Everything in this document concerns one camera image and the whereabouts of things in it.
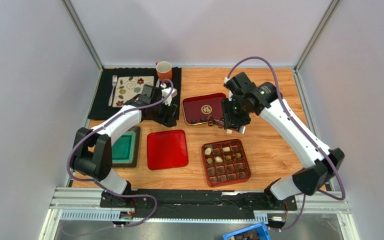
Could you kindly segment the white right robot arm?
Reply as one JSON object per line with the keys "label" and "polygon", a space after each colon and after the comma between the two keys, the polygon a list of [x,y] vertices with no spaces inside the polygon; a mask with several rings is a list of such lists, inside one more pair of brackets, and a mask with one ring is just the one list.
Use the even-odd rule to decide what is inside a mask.
{"label": "white right robot arm", "polygon": [[224,79],[229,97],[221,101],[223,127],[245,132],[254,113],[268,122],[288,143],[302,168],[272,182],[264,193],[273,202],[304,194],[313,195],[335,176],[345,157],[340,148],[319,140],[295,115],[280,91],[270,82],[257,86],[244,72]]}

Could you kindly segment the red tin lid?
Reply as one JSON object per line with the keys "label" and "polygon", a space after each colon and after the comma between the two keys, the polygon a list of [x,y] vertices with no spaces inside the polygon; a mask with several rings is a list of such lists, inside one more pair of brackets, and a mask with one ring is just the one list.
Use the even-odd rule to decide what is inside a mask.
{"label": "red tin lid", "polygon": [[186,134],[181,129],[151,133],[146,143],[147,167],[152,171],[185,167],[189,163]]}

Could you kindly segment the metal serving tongs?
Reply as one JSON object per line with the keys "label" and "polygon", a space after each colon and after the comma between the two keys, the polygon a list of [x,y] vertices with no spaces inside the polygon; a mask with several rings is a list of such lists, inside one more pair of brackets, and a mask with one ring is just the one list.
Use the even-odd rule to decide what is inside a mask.
{"label": "metal serving tongs", "polygon": [[208,120],[207,124],[208,124],[209,127],[216,126],[219,129],[224,129],[226,131],[227,130],[232,130],[232,132],[237,132],[237,133],[240,133],[240,134],[244,134],[245,131],[246,131],[246,127],[245,126],[241,126],[241,125],[228,125],[223,120],[218,120],[218,119],[215,119],[214,117],[212,117],[211,120]]}

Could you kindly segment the red chocolate box with tray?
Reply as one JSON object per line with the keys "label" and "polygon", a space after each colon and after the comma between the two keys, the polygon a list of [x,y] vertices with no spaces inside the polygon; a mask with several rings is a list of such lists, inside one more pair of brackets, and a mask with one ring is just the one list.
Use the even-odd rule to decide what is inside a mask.
{"label": "red chocolate box with tray", "polygon": [[[223,147],[230,147],[230,152],[223,152]],[[206,148],[212,148],[211,155],[204,154]],[[240,159],[235,158],[236,153],[241,154]],[[231,156],[231,161],[225,160],[227,155]],[[251,178],[247,156],[239,139],[206,143],[201,147],[201,156],[207,185],[211,188],[245,183]],[[222,157],[223,162],[215,162],[216,156]],[[208,158],[212,158],[212,164],[207,163]]]}

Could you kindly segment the red chocolate serving tray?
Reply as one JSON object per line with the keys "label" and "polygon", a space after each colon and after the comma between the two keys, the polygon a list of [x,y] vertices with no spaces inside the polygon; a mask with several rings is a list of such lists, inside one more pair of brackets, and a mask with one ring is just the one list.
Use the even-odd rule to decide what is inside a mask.
{"label": "red chocolate serving tray", "polygon": [[[182,108],[186,124],[190,126],[205,124],[208,122],[208,115],[211,115],[216,120],[220,120],[223,116],[222,100],[226,98],[224,93],[213,93],[185,98],[182,101]],[[206,121],[201,122],[201,117],[205,117]],[[191,123],[193,119],[196,120],[196,124]]]}

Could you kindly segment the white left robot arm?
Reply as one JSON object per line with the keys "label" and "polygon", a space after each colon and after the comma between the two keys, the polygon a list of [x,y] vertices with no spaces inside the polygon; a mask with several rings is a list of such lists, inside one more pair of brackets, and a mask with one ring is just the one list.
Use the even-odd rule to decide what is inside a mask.
{"label": "white left robot arm", "polygon": [[66,163],[70,177],[78,180],[73,172],[79,172],[86,176],[83,181],[94,182],[112,195],[125,198],[130,183],[113,169],[113,144],[144,120],[169,128],[176,126],[178,105],[172,103],[176,95],[169,79],[164,79],[159,87],[146,84],[140,94],[103,123],[91,129],[78,129]]}

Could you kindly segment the white round chocolate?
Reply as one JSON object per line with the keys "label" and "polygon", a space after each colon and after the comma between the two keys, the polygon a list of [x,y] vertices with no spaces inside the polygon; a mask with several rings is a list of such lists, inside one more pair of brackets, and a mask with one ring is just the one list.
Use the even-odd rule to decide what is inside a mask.
{"label": "white round chocolate", "polygon": [[215,157],[214,157],[214,161],[215,161],[216,163],[222,163],[222,162],[223,162],[223,158],[220,157],[220,156],[215,156]]}
{"label": "white round chocolate", "polygon": [[206,156],[211,155],[212,152],[213,152],[213,149],[212,149],[211,147],[208,147],[208,148],[206,148],[206,149],[204,150],[204,154],[205,154]]}

